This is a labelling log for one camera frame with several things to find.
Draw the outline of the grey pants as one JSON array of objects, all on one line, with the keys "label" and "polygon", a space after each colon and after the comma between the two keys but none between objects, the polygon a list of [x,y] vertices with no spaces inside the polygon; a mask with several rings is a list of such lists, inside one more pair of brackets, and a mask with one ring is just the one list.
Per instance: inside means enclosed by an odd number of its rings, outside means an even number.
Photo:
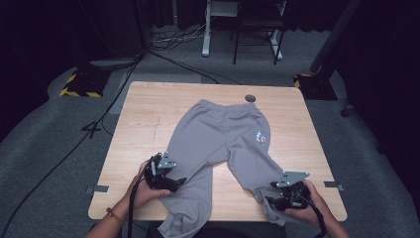
[{"label": "grey pants", "polygon": [[212,210],[213,166],[225,162],[240,186],[260,202],[268,221],[283,226],[291,219],[272,209],[270,184],[283,169],[268,154],[269,124],[255,104],[223,106],[197,102],[177,124],[167,147],[176,167],[171,179],[185,178],[181,188],[161,202],[169,215],[158,228],[164,238],[192,238]]}]

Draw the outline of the black metal chair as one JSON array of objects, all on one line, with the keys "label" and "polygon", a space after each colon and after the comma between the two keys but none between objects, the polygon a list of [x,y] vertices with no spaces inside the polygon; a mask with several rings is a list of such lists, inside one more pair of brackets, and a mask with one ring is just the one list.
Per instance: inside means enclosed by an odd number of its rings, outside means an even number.
[{"label": "black metal chair", "polygon": [[236,63],[237,61],[239,47],[256,47],[257,45],[263,45],[263,43],[241,42],[240,35],[242,33],[267,32],[266,40],[269,43],[269,33],[274,30],[280,30],[283,33],[287,31],[281,13],[284,3],[285,0],[240,0],[235,28],[232,32],[232,35],[235,37],[233,63]]}]

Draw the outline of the person's left hand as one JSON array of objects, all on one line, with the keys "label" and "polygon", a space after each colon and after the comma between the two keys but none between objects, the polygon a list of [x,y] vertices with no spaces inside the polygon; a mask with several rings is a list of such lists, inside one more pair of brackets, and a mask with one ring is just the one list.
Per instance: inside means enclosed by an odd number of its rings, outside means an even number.
[{"label": "person's left hand", "polygon": [[135,199],[133,202],[134,209],[144,206],[153,199],[158,199],[171,195],[170,190],[150,188],[149,185],[145,181],[143,181],[142,172],[147,166],[147,164],[148,161],[145,161],[141,164],[138,173],[134,176],[125,194],[125,198],[130,199],[132,191],[136,191]]}]

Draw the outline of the grey flat floor plate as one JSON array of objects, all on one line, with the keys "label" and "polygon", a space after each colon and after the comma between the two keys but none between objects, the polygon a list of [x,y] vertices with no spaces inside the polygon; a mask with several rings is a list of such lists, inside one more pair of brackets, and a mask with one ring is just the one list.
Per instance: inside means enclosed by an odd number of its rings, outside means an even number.
[{"label": "grey flat floor plate", "polygon": [[135,59],[131,58],[122,58],[122,59],[100,59],[93,60],[91,64],[99,68],[120,68],[128,67],[133,65],[136,62]]}]

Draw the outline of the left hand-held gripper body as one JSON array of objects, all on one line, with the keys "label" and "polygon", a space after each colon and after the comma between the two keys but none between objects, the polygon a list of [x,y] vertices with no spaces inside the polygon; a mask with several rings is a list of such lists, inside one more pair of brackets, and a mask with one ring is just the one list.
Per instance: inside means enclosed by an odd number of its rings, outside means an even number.
[{"label": "left hand-held gripper body", "polygon": [[144,176],[149,187],[161,189],[164,185],[173,185],[169,182],[167,174],[176,167],[176,163],[168,152],[157,153],[152,156],[147,165]]}]

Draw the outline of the dark slanted stand pole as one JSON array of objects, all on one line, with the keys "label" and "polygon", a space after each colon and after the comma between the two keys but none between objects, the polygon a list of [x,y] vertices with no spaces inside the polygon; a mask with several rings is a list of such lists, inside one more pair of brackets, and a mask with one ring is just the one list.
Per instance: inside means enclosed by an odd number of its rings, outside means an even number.
[{"label": "dark slanted stand pole", "polygon": [[362,0],[350,0],[350,2],[347,4],[346,8],[344,9],[343,13],[338,19],[336,25],[334,26],[332,32],[330,33],[326,42],[324,43],[321,50],[319,51],[317,57],[310,65],[309,70],[312,73],[318,73],[322,69],[322,67],[326,64],[328,56],[333,51],[335,44],[338,42],[341,34],[345,30],[349,21],[352,19],[361,1]]}]

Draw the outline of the white desk leg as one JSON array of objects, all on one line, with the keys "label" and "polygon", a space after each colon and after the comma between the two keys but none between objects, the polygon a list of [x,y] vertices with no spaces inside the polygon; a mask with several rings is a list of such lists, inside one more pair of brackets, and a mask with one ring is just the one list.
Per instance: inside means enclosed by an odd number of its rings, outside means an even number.
[{"label": "white desk leg", "polygon": [[270,46],[276,60],[282,60],[281,45],[284,33],[280,30],[274,30],[268,34]]},{"label": "white desk leg", "polygon": [[203,45],[201,54],[207,58],[210,55],[210,40],[211,40],[211,0],[206,0],[205,10],[205,32],[203,37]]}]

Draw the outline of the black yellow striped stand base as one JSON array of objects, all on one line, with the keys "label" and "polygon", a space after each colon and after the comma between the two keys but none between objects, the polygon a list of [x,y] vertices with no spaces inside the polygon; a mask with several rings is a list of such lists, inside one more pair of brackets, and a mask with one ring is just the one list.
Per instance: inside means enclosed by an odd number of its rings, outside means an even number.
[{"label": "black yellow striped stand base", "polygon": [[98,69],[92,73],[87,73],[75,69],[59,95],[100,98],[104,94],[110,75],[111,72],[107,70]]},{"label": "black yellow striped stand base", "polygon": [[318,75],[299,73],[293,76],[293,84],[306,100],[337,100],[338,97],[329,80]]}]

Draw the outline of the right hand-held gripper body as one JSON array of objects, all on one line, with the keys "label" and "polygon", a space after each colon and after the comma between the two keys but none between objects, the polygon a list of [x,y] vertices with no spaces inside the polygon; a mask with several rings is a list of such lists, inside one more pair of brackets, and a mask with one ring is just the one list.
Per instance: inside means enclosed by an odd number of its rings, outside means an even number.
[{"label": "right hand-held gripper body", "polygon": [[310,176],[304,172],[283,172],[280,180],[272,181],[270,185],[280,191],[280,197],[286,197],[293,209],[304,209],[310,199],[309,189],[303,180]]}]

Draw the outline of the person's right hand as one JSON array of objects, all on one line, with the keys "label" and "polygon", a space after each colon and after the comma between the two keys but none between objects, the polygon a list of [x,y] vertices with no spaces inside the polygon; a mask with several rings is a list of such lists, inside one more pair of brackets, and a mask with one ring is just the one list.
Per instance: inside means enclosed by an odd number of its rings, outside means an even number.
[{"label": "person's right hand", "polygon": [[[319,210],[319,213],[323,216],[324,222],[328,223],[334,220],[334,216],[332,215],[326,201],[317,191],[315,185],[308,179],[305,179],[303,183],[309,189],[312,203]],[[304,220],[306,222],[309,222],[310,224],[320,228],[320,223],[319,223],[317,213],[315,209],[312,208],[310,205],[308,205],[305,209],[287,208],[285,210],[285,213],[288,215],[294,216],[296,218],[299,218],[301,220]]]}]

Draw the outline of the grey tape strip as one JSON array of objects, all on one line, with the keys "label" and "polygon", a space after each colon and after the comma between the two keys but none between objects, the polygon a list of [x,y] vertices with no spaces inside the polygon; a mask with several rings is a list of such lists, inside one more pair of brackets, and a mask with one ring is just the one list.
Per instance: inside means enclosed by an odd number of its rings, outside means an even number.
[{"label": "grey tape strip", "polygon": [[335,181],[324,181],[325,187],[336,188],[338,191],[344,191],[345,188],[342,184],[338,184]]},{"label": "grey tape strip", "polygon": [[95,192],[107,192],[109,187],[107,185],[88,186],[85,193],[93,195]]}]

